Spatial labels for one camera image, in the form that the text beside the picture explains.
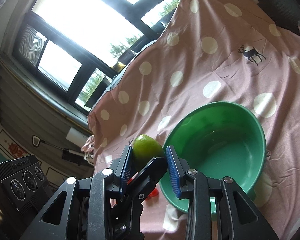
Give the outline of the green plastic bowl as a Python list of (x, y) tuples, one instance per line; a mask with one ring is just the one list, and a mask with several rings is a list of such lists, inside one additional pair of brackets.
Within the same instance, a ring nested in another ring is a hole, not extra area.
[(254, 114), (234, 102), (212, 102), (185, 116), (164, 146), (207, 177), (231, 177), (251, 198), (266, 158), (266, 138)]

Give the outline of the pink polka dot cloth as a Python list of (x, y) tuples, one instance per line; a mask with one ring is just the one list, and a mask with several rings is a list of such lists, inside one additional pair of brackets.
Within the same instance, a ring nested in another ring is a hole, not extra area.
[(252, 0), (180, 0), (166, 30), (113, 80), (88, 116), (95, 171), (140, 134), (163, 144), (213, 101), (251, 110), (267, 140), (255, 204), (280, 239), (300, 228), (300, 36)]

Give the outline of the crumpled pink clothing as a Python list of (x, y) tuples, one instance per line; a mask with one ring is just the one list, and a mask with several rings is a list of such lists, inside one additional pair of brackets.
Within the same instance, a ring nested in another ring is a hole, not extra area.
[(84, 145), (81, 147), (81, 151), (85, 154), (86, 157), (93, 159), (94, 157), (94, 144), (95, 144), (95, 137), (91, 135)]

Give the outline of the black framed window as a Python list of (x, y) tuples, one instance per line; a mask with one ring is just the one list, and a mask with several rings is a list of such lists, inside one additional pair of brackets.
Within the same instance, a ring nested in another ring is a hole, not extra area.
[(179, 0), (34, 0), (13, 57), (87, 114), (112, 79), (156, 41)]

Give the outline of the green apple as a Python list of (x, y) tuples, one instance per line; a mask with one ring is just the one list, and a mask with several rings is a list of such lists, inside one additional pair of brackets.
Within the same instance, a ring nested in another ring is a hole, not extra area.
[(140, 172), (146, 164), (154, 157), (164, 157), (162, 146), (152, 137), (141, 134), (132, 144), (133, 162), (135, 168)]

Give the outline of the tomato of pair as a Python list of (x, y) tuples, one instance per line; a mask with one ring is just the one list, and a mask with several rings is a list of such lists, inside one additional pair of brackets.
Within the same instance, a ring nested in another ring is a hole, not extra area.
[(159, 195), (159, 190), (157, 188), (155, 188), (148, 196), (145, 200), (150, 200), (153, 197), (156, 197)]

